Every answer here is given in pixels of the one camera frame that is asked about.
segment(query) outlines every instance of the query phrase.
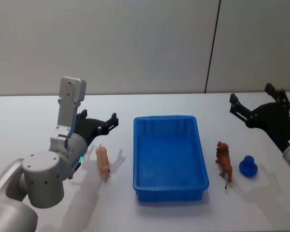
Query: blue bin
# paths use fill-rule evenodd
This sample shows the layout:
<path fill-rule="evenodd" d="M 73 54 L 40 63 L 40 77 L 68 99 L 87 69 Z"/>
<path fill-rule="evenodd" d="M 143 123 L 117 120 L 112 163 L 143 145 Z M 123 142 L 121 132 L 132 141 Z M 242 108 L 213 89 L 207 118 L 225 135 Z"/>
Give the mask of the blue bin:
<path fill-rule="evenodd" d="M 133 188 L 139 201 L 202 198 L 209 180 L 195 117 L 137 117 L 133 140 Z"/>

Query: lion figurine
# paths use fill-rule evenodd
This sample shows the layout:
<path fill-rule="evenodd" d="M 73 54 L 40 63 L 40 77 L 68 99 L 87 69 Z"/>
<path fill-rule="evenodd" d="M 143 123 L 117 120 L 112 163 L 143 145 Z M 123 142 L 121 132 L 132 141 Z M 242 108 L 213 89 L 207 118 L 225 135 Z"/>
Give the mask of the lion figurine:
<path fill-rule="evenodd" d="M 225 174 L 228 174 L 228 181 L 224 187 L 227 189 L 228 183 L 232 182 L 232 166 L 229 156 L 229 146 L 226 143 L 218 142 L 216 157 L 216 163 L 222 166 L 222 172 L 219 175 L 224 178 Z"/>

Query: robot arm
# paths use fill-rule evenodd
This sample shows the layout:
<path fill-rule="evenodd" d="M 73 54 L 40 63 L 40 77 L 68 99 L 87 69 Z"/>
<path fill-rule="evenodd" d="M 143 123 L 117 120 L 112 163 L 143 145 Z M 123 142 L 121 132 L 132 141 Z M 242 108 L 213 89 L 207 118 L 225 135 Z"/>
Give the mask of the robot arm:
<path fill-rule="evenodd" d="M 265 92 L 272 96 L 275 102 L 261 105 L 253 111 L 244 107 L 234 93 L 231 94 L 230 112 L 245 122 L 247 127 L 264 130 L 290 166 L 290 101 L 283 89 L 275 90 L 270 83 L 266 85 Z"/>
<path fill-rule="evenodd" d="M 85 90 L 83 80 L 61 79 L 58 122 L 49 150 L 16 160 L 0 176 L 0 232 L 34 232 L 38 216 L 22 203 L 25 196 L 37 208 L 58 204 L 63 181 L 72 179 L 93 139 L 118 126 L 115 113 L 106 122 L 86 118 L 86 110 L 77 114 Z"/>

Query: pig figurine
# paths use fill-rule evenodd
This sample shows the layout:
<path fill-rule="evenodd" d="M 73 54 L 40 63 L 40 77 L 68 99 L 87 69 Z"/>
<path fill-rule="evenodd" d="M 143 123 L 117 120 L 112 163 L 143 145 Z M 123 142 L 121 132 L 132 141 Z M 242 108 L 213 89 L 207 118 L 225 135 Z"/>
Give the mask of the pig figurine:
<path fill-rule="evenodd" d="M 100 175 L 104 182 L 108 180 L 110 177 L 110 162 L 108 161 L 107 157 L 107 150 L 104 146 L 97 147 L 96 149 L 96 154 L 97 154 L 97 163 L 98 163 L 98 168 L 100 171 Z"/>

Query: white table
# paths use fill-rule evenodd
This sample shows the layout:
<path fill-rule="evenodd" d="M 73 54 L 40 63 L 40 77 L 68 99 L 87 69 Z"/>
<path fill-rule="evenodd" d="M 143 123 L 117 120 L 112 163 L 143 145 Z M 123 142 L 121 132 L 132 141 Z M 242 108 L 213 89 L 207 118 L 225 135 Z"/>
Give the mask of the white table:
<path fill-rule="evenodd" d="M 237 95 L 255 109 L 273 99 L 266 93 Z M 265 132 L 248 129 L 229 113 L 230 94 L 86 96 L 80 110 L 107 120 L 113 112 L 119 127 L 100 136 L 117 168 L 100 182 L 95 153 L 84 159 L 65 197 L 50 209 L 35 209 L 37 232 L 224 232 L 290 230 L 290 169 Z M 199 132 L 210 186 L 200 202 L 141 204 L 132 188 L 133 119 L 150 115 L 192 115 Z M 0 97 L 0 172 L 16 158 L 49 148 L 57 122 L 56 96 Z M 218 140 L 228 143 L 234 182 L 225 191 L 215 163 Z M 238 170 L 246 155 L 259 166 L 255 179 Z"/>

